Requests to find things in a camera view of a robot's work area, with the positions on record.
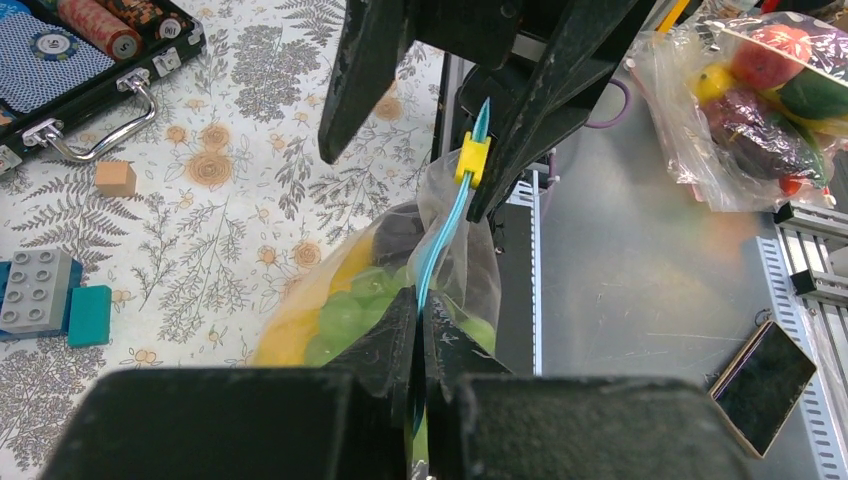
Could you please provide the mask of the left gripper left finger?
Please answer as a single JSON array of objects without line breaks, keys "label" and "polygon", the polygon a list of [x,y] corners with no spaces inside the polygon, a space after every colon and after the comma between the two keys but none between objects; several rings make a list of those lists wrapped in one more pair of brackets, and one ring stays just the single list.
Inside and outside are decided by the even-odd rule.
[{"label": "left gripper left finger", "polygon": [[98,380],[45,479],[405,479],[412,288],[324,367],[121,370]]}]

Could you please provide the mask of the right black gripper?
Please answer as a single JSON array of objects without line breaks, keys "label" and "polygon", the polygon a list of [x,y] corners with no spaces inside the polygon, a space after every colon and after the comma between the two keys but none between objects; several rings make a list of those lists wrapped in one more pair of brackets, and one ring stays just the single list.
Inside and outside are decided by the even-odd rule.
[{"label": "right black gripper", "polygon": [[638,1],[349,1],[318,130],[320,157],[338,161],[414,39],[493,70],[513,56],[539,60],[469,206],[467,219],[479,222],[527,166],[587,122],[639,30]]}]

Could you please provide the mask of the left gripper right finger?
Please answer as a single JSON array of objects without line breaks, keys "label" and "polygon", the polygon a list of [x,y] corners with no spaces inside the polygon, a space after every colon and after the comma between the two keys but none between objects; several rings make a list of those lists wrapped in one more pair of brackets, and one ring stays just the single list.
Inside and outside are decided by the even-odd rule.
[{"label": "left gripper right finger", "polygon": [[697,386],[659,377],[512,373],[456,322],[423,311],[429,468],[438,479],[747,479]]}]

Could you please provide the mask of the clear zip top bag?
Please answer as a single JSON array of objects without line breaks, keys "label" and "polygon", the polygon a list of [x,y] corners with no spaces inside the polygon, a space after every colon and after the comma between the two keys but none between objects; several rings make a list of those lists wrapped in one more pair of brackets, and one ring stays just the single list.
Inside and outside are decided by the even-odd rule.
[{"label": "clear zip top bag", "polygon": [[490,150],[483,103],[413,201],[355,233],[299,282],[264,328],[249,479],[483,479],[470,374],[498,375],[501,282],[490,228],[466,219]]}]

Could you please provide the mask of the yellow fake banana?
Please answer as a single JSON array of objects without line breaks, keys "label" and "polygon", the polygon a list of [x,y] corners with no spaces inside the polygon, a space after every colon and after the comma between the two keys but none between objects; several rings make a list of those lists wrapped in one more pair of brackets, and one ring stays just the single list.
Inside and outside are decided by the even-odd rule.
[{"label": "yellow fake banana", "polygon": [[320,310],[327,299],[351,288],[355,275],[373,263],[374,232],[363,229],[345,240],[286,290],[266,323],[250,364],[255,367],[304,366],[309,343],[320,332]]}]

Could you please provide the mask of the green fake grapes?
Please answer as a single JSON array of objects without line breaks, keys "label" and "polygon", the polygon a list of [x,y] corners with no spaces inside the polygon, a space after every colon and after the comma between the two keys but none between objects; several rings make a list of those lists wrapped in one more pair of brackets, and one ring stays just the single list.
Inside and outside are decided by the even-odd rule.
[{"label": "green fake grapes", "polygon": [[[348,291],[331,295],[321,308],[320,332],[307,346],[305,365],[322,366],[351,346],[377,324],[395,295],[413,279],[405,265],[394,272],[370,266],[355,275]],[[466,313],[448,296],[447,308],[478,344],[489,353],[495,351],[498,316],[488,320]]]}]

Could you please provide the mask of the purple fake eggplant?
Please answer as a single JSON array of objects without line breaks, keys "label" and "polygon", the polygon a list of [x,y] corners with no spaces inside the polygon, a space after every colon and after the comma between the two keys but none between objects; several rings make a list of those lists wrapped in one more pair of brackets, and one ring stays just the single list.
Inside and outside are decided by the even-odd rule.
[{"label": "purple fake eggplant", "polygon": [[[429,231],[414,202],[388,210],[373,237],[373,263],[394,272],[406,265]],[[499,315],[501,282],[490,227],[462,221],[434,267],[430,287],[466,313],[493,320]]]}]

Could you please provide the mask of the yellow zipper slider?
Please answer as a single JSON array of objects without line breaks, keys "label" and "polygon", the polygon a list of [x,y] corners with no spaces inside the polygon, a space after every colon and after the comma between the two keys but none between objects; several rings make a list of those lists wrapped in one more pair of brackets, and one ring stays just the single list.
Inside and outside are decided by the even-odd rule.
[{"label": "yellow zipper slider", "polygon": [[476,141],[471,132],[465,133],[455,170],[457,184],[462,184],[469,176],[468,186],[472,189],[478,188],[483,178],[490,145],[489,136],[484,137],[482,141]]}]

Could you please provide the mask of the black smartphone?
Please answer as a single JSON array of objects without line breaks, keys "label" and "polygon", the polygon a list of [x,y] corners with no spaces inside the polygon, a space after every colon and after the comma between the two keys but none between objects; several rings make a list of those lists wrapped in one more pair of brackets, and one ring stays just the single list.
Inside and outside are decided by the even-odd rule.
[{"label": "black smartphone", "polygon": [[708,394],[752,457],[764,458],[817,366],[775,321],[765,321],[718,376]]}]

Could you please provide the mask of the teal toy block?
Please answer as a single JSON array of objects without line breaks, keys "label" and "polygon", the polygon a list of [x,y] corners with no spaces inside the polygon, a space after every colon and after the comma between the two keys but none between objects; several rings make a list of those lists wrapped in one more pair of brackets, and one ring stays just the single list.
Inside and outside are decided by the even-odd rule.
[{"label": "teal toy block", "polygon": [[106,285],[74,288],[67,343],[84,348],[109,343],[112,290]]}]

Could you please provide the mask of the small wooden cube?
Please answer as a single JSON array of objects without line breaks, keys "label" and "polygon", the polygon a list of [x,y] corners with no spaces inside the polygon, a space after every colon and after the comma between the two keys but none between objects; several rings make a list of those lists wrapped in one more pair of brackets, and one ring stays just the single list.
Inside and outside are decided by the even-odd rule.
[{"label": "small wooden cube", "polygon": [[126,161],[98,162],[95,188],[106,197],[132,197],[136,194],[137,175]]}]

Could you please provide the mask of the black poker chip case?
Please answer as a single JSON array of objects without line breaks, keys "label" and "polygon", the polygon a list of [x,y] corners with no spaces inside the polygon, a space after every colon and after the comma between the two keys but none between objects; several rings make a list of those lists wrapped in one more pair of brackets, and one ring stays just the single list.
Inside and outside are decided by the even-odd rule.
[{"label": "black poker chip case", "polygon": [[[1,170],[38,149],[88,163],[160,115],[159,80],[204,50],[202,23],[173,1],[4,1]],[[142,113],[86,151],[65,138],[129,98]]]}]

